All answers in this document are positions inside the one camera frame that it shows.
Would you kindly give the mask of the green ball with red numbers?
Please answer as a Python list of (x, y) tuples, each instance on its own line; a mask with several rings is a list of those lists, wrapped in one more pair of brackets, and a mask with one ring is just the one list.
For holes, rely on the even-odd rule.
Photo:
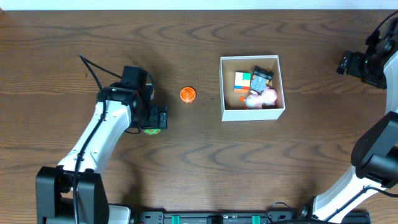
[(152, 136), (152, 135), (159, 134), (161, 132), (161, 130), (160, 129), (144, 129), (143, 132)]

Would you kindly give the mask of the orange round plastic toy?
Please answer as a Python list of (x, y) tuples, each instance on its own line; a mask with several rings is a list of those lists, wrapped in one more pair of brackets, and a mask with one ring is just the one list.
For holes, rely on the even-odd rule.
[(196, 98), (196, 91), (193, 87), (186, 86), (180, 90), (180, 99), (184, 103), (192, 103)]

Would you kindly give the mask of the multicoloured puzzle cube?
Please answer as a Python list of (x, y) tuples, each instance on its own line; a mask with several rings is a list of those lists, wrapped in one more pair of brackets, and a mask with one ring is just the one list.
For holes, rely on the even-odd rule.
[(235, 72), (234, 92), (248, 93), (251, 88), (251, 74), (248, 72)]

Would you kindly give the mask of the pink and white duck figure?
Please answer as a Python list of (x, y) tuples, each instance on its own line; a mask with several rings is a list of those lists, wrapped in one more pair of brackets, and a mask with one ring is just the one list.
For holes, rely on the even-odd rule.
[(246, 98), (240, 96), (239, 101), (243, 102), (247, 109), (261, 110), (263, 106), (274, 106), (277, 98), (277, 92), (273, 88), (267, 86), (261, 93), (251, 90), (250, 95)]

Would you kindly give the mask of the grey and yellow toy truck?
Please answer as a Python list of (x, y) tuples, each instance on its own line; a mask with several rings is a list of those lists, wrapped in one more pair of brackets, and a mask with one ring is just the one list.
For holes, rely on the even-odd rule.
[(265, 90), (267, 84), (273, 79), (274, 72), (255, 66), (252, 73), (251, 90), (258, 93)]

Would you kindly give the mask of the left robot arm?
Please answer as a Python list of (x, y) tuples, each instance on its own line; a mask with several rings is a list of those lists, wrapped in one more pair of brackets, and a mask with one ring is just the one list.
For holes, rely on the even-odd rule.
[(129, 207), (108, 202), (102, 176), (119, 138), (167, 127), (167, 108), (151, 105), (154, 86), (113, 83), (98, 94), (95, 112), (72, 150), (35, 178), (38, 223), (133, 223)]

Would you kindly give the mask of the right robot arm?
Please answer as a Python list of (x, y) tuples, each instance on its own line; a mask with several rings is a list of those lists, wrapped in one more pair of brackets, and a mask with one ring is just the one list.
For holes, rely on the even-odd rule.
[(302, 218), (341, 223), (344, 217), (376, 193), (390, 196), (397, 185), (397, 17), (382, 21), (366, 38), (364, 53), (346, 51), (336, 69), (363, 83), (386, 90), (385, 115), (354, 145), (351, 165), (326, 192), (304, 208)]

